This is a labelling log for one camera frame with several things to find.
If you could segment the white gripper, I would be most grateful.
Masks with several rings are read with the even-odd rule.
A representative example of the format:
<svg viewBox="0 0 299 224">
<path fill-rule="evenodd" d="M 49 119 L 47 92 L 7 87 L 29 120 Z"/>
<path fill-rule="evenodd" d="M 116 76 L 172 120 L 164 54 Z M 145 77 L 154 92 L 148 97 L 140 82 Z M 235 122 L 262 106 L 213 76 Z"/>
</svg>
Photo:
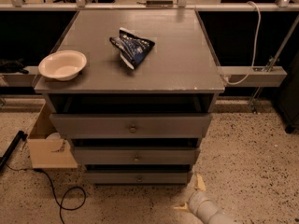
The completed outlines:
<svg viewBox="0 0 299 224">
<path fill-rule="evenodd" d="M 208 196 L 202 192 L 206 191 L 206 185 L 203 177 L 198 173 L 195 174 L 194 188 L 201 191 L 194 192 L 188 200 L 188 203 L 175 205 L 174 209 L 182 212 L 188 212 L 190 210 L 196 217 L 213 216 L 215 213 L 215 207 Z"/>
</svg>

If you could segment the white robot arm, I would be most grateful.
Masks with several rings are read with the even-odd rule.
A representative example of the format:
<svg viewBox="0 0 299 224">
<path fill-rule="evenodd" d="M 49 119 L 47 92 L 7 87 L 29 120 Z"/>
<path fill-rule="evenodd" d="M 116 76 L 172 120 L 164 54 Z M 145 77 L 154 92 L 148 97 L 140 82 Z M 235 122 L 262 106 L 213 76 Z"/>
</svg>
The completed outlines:
<svg viewBox="0 0 299 224">
<path fill-rule="evenodd" d="M 193 214 L 202 224 L 239 224 L 232 217 L 227 216 L 209 197 L 203 177 L 196 173 L 194 178 L 195 192 L 186 203 L 175 206 L 174 209 Z"/>
</svg>

